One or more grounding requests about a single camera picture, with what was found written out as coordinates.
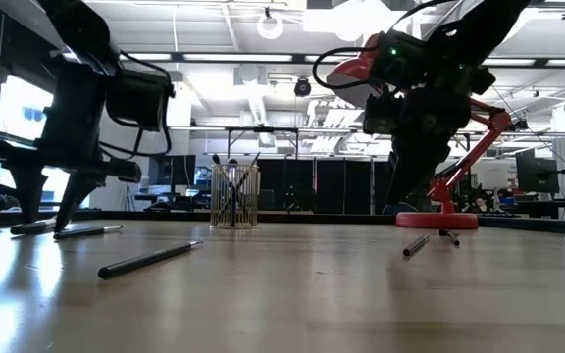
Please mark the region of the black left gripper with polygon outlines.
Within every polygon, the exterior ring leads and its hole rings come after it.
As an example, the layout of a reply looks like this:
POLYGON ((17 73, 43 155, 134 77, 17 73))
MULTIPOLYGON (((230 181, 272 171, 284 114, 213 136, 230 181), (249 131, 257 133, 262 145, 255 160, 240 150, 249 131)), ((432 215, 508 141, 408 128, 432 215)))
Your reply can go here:
POLYGON ((45 167, 70 174, 54 225, 61 232, 80 203, 96 188, 106 185, 106 176, 135 182, 141 178, 137 163, 106 162, 99 148, 99 123, 105 103, 106 77, 83 64, 61 67, 52 104, 44 110, 46 122, 32 149, 15 147, 0 140, 0 163, 10 169, 23 215, 23 223, 38 219, 45 167))

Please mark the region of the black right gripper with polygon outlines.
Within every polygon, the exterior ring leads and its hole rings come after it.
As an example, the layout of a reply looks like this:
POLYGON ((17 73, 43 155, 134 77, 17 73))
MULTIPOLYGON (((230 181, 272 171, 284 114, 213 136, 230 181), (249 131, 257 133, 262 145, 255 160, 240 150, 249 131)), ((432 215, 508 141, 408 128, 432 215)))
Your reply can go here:
POLYGON ((416 88, 405 94, 392 134, 388 204, 400 202, 413 190, 426 189, 437 166, 450 152, 446 144, 410 150, 402 142, 446 142, 469 121, 470 98, 467 95, 434 88, 416 88))

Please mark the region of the short silver-black marker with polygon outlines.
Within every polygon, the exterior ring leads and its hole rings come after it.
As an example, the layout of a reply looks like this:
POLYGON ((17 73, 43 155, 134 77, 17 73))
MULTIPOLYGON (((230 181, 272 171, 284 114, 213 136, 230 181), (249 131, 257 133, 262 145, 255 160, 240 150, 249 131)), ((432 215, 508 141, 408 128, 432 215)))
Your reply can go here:
POLYGON ((55 224, 55 218, 45 219, 28 224, 13 226, 10 228, 10 233, 13 235, 40 234, 51 231, 55 224))

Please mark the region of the thin black makeup brush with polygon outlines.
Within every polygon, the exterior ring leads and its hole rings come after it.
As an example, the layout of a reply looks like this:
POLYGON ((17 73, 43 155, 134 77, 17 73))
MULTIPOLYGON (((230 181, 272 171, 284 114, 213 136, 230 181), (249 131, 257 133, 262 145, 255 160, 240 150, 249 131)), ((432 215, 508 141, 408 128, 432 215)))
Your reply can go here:
POLYGON ((103 235, 105 233, 117 232, 117 231, 121 230, 122 228, 123 228, 122 225, 79 228, 79 229, 66 230, 66 231, 55 233, 53 235, 53 238, 55 240, 64 240, 64 239, 70 239, 70 238, 76 238, 76 237, 103 235))

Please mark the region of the long black makeup brush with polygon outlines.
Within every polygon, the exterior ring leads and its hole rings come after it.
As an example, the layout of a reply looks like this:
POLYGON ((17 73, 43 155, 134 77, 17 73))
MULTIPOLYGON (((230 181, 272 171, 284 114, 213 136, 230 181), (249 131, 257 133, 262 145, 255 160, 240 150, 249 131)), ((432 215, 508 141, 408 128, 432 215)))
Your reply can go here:
POLYGON ((190 241, 188 243, 175 246, 172 248, 161 249, 155 252, 126 259, 100 268, 97 272, 97 275, 101 279, 118 277, 133 272, 135 270, 153 265, 155 263, 180 256, 184 253, 188 253, 198 245, 202 245, 202 244, 203 244, 202 240, 190 241))

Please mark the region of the office chair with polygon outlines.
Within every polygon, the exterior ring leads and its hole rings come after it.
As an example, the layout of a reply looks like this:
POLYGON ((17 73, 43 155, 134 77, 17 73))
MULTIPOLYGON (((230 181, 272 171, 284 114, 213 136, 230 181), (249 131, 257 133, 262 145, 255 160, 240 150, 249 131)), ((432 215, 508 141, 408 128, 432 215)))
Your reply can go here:
POLYGON ((386 204, 382 210, 382 214, 384 216, 396 216, 399 213, 411 213, 411 212, 422 212, 431 203, 429 201, 423 200, 422 202, 410 204, 404 201, 393 203, 393 204, 386 204))

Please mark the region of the red desk lamp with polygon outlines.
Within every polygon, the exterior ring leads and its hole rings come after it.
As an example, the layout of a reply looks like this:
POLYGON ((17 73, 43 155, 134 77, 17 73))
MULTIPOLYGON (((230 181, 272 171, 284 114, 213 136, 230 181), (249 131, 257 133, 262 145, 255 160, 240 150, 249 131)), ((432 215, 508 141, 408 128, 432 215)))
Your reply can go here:
MULTIPOLYGON (((380 90, 368 81, 368 70, 376 55, 373 47, 380 33, 386 32, 375 33, 363 46, 351 48, 355 58, 339 63, 320 83, 344 102, 363 111, 370 95, 381 94, 380 90)), ((398 226, 435 229, 478 228, 479 221, 475 214, 457 211, 451 199, 451 192, 459 179, 466 175, 492 143, 511 127, 512 122, 508 112, 476 100, 476 95, 478 94, 472 94, 470 97, 470 121, 465 127, 458 129, 449 140, 449 155, 437 166, 429 183, 428 195, 438 203, 438 210, 399 213, 395 216, 398 226)))

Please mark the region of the large window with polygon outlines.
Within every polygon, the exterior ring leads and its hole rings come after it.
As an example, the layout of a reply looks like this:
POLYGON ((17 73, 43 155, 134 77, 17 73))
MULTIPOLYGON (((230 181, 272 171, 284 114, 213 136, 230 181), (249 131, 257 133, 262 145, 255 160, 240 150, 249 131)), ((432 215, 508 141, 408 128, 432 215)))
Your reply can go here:
MULTIPOLYGON (((51 105, 53 95, 15 76, 8 76, 0 88, 0 132, 27 140, 27 143, 11 141, 12 145, 29 147, 43 131, 46 118, 42 111, 51 105)), ((47 180, 41 200, 61 202, 69 174, 49 167, 44 168, 42 173, 47 180)), ((10 171, 1 165, 0 184, 15 187, 10 171)))

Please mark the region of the black computer monitor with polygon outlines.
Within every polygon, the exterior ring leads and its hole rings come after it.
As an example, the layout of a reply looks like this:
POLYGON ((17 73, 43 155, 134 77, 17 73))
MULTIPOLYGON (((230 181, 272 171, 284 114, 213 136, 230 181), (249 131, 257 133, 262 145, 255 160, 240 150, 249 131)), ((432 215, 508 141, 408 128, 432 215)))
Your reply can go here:
POLYGON ((152 157, 148 176, 151 185, 192 186, 195 182, 195 155, 152 157))
POLYGON ((523 192, 555 194, 559 192, 557 165, 552 159, 537 158, 532 153, 517 154, 518 187, 523 192))

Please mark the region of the dark office desk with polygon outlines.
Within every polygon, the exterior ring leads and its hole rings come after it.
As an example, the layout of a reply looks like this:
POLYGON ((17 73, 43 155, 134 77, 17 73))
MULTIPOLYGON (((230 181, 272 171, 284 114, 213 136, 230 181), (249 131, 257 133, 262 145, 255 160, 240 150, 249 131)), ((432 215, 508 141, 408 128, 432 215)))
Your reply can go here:
POLYGON ((565 209, 565 201, 522 201, 516 204, 514 213, 531 218, 549 217, 557 220, 560 209, 565 209))
POLYGON ((209 196, 197 194, 185 196, 180 194, 135 194, 135 201, 149 201, 145 212, 195 212, 198 210, 209 211, 211 199, 209 196))

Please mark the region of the lit computer screen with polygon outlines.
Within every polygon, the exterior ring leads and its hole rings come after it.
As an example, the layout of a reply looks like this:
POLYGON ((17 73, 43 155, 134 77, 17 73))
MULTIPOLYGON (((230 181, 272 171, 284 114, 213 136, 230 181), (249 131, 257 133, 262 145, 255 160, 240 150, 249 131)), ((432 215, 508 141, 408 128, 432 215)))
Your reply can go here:
POLYGON ((194 187, 199 190, 210 190, 212 185, 212 170, 205 166, 195 168, 194 187))

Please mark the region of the black aluminium table frame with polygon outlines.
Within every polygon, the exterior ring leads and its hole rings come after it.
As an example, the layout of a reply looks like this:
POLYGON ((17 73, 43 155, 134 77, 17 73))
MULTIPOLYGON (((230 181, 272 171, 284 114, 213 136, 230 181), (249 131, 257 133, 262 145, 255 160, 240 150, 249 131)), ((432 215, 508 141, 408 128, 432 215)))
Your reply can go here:
MULTIPOLYGON (((0 227, 11 227, 20 224, 22 220, 23 216, 21 212, 0 212, 0 227)), ((82 210, 74 213, 73 220, 209 222, 209 214, 82 210)), ((258 222, 282 224, 394 225, 395 216, 261 213, 258 215, 258 222)), ((499 227, 565 234, 565 221, 563 220, 479 216, 479 225, 481 227, 499 227)))

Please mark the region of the black metal frame stand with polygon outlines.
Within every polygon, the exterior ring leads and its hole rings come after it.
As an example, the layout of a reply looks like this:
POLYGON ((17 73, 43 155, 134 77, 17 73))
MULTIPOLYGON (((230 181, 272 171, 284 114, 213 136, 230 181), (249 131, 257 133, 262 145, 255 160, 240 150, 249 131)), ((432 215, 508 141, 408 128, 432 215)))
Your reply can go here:
POLYGON ((231 155, 231 146, 238 140, 238 137, 235 140, 231 139, 231 135, 235 131, 240 131, 241 136, 245 132, 254 132, 254 133, 281 133, 284 135, 291 143, 294 148, 294 153, 292 154, 295 159, 299 158, 299 128, 297 127, 280 127, 280 126, 226 126, 223 127, 223 130, 228 134, 228 141, 227 141, 227 157, 231 155), (295 135, 295 139, 290 139, 286 134, 293 133, 295 135))

